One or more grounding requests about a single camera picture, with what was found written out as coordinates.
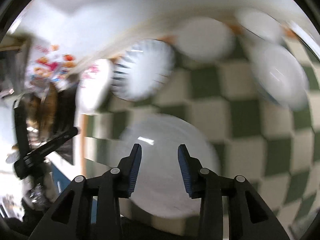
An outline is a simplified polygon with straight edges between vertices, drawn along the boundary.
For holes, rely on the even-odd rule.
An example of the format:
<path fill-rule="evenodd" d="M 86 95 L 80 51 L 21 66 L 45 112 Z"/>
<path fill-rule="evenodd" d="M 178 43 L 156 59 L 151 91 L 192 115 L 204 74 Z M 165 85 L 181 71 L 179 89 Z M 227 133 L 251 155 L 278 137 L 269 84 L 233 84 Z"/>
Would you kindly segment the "white plate pink pattern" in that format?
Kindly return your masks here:
<path fill-rule="evenodd" d="M 81 75 L 76 90 L 76 108 L 81 114 L 94 115 L 106 99 L 113 76 L 113 63 L 97 59 Z"/>

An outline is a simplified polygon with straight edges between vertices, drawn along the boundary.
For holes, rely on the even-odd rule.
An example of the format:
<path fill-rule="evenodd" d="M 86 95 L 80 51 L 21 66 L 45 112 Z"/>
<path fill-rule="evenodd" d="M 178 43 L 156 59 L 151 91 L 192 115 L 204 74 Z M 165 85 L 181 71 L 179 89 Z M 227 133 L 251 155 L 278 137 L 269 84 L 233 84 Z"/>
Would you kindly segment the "white bowl blue pattern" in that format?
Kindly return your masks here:
<path fill-rule="evenodd" d="M 286 48 L 263 42 L 252 48 L 249 58 L 253 79 L 264 98 L 292 111 L 306 107 L 308 78 Z"/>

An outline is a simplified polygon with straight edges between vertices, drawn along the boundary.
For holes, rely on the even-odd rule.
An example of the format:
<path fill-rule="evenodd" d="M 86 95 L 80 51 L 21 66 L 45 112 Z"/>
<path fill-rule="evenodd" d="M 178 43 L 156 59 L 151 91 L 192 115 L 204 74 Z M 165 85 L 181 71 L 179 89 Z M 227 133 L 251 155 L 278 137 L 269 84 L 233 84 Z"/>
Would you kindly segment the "blue striped white plate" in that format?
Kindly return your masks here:
<path fill-rule="evenodd" d="M 171 45 L 160 40 L 141 40 L 115 62 L 111 90 L 126 101 L 145 100 L 167 82 L 175 63 Z"/>

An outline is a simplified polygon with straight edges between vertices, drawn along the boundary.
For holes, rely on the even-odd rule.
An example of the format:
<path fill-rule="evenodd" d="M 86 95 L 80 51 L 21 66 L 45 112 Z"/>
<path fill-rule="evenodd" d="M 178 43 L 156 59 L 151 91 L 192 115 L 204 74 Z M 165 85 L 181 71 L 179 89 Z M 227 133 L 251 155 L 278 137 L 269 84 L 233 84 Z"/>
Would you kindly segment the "plain white bowl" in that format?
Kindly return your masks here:
<path fill-rule="evenodd" d="M 227 57 L 235 48 L 230 27 L 210 17 L 192 17 L 176 29 L 176 48 L 195 61 L 211 63 Z"/>

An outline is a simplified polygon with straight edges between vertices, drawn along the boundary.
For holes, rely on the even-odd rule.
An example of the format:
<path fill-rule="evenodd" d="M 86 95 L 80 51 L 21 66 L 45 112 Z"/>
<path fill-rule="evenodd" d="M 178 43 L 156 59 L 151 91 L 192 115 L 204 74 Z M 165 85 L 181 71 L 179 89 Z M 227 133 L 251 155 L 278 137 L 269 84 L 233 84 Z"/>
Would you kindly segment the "white bowl dark rim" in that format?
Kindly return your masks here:
<path fill-rule="evenodd" d="M 235 12 L 235 18 L 251 41 L 282 44 L 284 29 L 269 14 L 254 8 L 241 8 Z"/>

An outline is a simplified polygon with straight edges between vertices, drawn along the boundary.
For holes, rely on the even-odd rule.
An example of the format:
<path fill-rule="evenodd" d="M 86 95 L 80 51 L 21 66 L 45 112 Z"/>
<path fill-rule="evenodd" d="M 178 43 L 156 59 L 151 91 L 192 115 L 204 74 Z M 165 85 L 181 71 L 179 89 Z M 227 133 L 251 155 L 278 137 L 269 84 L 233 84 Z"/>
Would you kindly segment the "green white checkered mat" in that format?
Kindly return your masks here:
<path fill-rule="evenodd" d="M 117 162 L 121 134 L 152 114 L 175 116 L 195 126 L 216 150 L 225 177 L 242 174 L 287 233 L 319 208 L 319 62 L 299 41 L 285 48 L 297 58 L 310 90 L 301 111 L 263 99 L 252 79 L 248 49 L 236 39 L 223 61 L 202 64 L 183 57 L 153 94 L 123 100 L 113 94 L 85 116 L 86 176 Z"/>

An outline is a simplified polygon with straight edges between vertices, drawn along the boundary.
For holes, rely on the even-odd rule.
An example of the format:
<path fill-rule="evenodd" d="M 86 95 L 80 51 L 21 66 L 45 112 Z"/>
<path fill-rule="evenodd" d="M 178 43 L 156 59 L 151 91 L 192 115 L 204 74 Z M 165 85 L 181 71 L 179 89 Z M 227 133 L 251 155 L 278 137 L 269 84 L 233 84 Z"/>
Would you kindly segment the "colourful snack package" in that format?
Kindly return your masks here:
<path fill-rule="evenodd" d="M 58 45 L 35 39 L 29 51 L 25 87 L 39 98 L 43 97 L 51 83 L 61 91 L 67 86 L 67 77 L 75 67 L 74 55 L 61 52 Z"/>

